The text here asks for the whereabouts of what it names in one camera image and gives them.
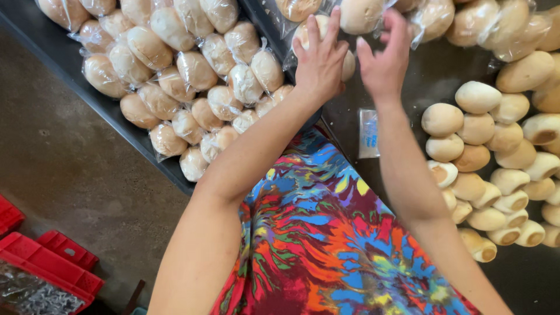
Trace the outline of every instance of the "concrete floor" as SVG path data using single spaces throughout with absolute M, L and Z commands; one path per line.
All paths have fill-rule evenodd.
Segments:
M 0 42 L 0 193 L 27 215 L 20 231 L 97 255 L 115 311 L 144 279 L 146 307 L 189 197 L 3 29 Z

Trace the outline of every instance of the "dark baking tray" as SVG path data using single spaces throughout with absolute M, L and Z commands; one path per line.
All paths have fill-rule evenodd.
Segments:
M 240 1 L 240 4 L 241 18 L 248 17 L 255 24 L 259 34 L 268 38 L 269 45 L 279 60 L 283 60 L 286 48 L 268 17 L 265 15 L 266 18 L 262 18 L 258 10 L 262 8 L 256 8 L 255 2 L 253 10 L 250 0 Z M 156 161 L 146 131 L 124 119 L 119 102 L 99 93 L 82 75 L 82 57 L 79 54 L 81 44 L 70 39 L 65 29 L 48 19 L 33 0 L 0 0 L 0 25 L 34 53 L 178 189 L 188 195 L 193 193 L 195 183 L 188 182 L 183 176 L 179 167 L 179 157 L 172 157 L 161 163 Z M 295 82 L 293 70 L 287 73 L 287 79 Z M 302 129 L 315 124 L 320 116 L 319 110 Z

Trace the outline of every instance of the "person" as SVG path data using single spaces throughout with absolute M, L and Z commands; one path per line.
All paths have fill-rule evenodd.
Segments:
M 400 94 L 411 32 L 384 13 L 383 52 L 357 42 L 379 115 L 381 175 L 397 217 L 317 129 L 344 91 L 340 8 L 294 90 L 208 167 L 167 247 L 148 314 L 512 314 L 465 249 Z

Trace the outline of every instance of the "red plastic crate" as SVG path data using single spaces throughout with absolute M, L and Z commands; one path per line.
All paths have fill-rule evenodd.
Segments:
M 0 237 L 17 229 L 25 215 L 0 194 Z
M 84 247 L 81 247 L 59 231 L 48 231 L 41 235 L 36 242 L 87 271 L 91 271 L 95 263 L 99 261 L 97 256 L 88 252 Z
M 83 300 L 85 304 L 73 314 L 88 307 L 105 283 L 96 275 L 74 265 L 18 232 L 13 232 L 0 240 L 0 260 L 23 269 Z

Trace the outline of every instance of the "hand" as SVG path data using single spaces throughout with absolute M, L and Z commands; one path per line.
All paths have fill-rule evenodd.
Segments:
M 309 49 L 301 46 L 298 38 L 293 40 L 293 49 L 298 56 L 296 87 L 323 105 L 342 93 L 346 86 L 342 83 L 342 64 L 348 52 L 348 42 L 337 42 L 340 29 L 340 7 L 335 6 L 329 19 L 329 29 L 321 41 L 317 20 L 314 15 L 307 18 Z
M 385 31 L 380 41 L 387 45 L 383 52 L 374 55 L 363 38 L 357 41 L 362 81 L 376 103 L 400 100 L 412 41 L 407 22 L 397 10 L 390 8 L 383 19 Z

